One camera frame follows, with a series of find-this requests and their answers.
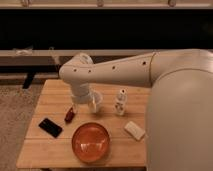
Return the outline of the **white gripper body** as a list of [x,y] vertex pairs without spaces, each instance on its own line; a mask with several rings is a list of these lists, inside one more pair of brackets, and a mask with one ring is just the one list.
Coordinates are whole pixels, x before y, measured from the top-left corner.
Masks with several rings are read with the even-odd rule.
[[100,103],[102,101],[102,94],[97,91],[90,91],[84,95],[72,95],[71,99],[75,104],[90,104],[92,102]]

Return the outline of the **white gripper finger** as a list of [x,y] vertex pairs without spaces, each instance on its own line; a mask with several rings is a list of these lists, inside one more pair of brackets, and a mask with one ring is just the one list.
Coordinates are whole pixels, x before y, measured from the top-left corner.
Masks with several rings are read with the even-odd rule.
[[92,101],[88,104],[88,107],[89,107],[89,111],[90,111],[92,114],[99,113],[99,112],[100,112],[100,108],[101,108],[101,102],[100,102],[100,101],[92,100]]
[[77,107],[76,104],[73,104],[71,108],[72,108],[73,112],[77,112],[78,111],[78,107]]

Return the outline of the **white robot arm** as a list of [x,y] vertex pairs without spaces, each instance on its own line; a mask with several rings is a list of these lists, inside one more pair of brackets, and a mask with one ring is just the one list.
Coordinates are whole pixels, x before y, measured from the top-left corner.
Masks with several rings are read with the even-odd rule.
[[91,83],[151,89],[145,113],[147,171],[213,171],[213,53],[158,51],[95,64],[80,53],[60,78],[87,103]]

